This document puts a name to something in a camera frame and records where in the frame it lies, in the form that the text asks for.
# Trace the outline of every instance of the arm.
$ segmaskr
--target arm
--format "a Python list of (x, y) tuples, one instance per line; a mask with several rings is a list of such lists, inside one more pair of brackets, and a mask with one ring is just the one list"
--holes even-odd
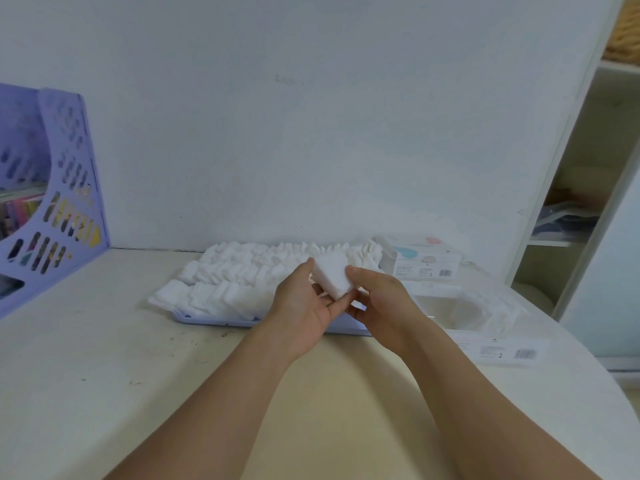
[(598, 476), (517, 409), (393, 278), (348, 267), (366, 311), (348, 309), (411, 371), (466, 480)]
[(265, 319), (106, 480), (240, 478), (285, 371), (356, 297), (318, 298), (313, 267), (307, 261), (278, 286)]

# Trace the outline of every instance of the desk surface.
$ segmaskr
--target desk surface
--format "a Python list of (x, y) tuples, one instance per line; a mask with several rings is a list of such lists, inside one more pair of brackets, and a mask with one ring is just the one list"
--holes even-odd
[[(110, 250), (0, 321), (0, 478), (100, 479), (233, 350), (244, 330), (183, 325), (146, 304), (194, 253)], [(467, 287), (500, 287), (465, 266)], [(551, 339), (533, 369), (481, 367), (604, 480), (635, 479), (640, 424), (580, 343)], [(244, 479), (456, 478), (404, 364), (370, 337), (325, 336), (287, 372)]]

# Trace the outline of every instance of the barcode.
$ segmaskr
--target barcode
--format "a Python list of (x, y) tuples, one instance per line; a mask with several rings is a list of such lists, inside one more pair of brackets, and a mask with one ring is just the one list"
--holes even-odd
[(516, 358), (525, 358), (525, 359), (533, 360), (536, 358), (536, 355), (538, 355), (538, 352), (536, 352), (533, 349), (516, 350)]

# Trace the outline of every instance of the white packaging box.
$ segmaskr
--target white packaging box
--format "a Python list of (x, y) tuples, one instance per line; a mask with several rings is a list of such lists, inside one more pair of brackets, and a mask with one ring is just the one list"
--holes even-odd
[(400, 280), (452, 280), (463, 257), (432, 235), (387, 234), (373, 240), (382, 246), (380, 268)]

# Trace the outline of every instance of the left hand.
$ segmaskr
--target left hand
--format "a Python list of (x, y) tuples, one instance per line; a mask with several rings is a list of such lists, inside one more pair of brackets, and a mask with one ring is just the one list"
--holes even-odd
[(309, 258), (281, 282), (269, 313), (256, 327), (269, 329), (285, 341), (290, 362), (309, 352), (329, 323), (358, 296), (357, 290), (352, 290), (337, 301), (329, 295), (320, 298), (322, 288), (318, 284), (311, 285), (309, 281), (313, 270), (314, 260)]

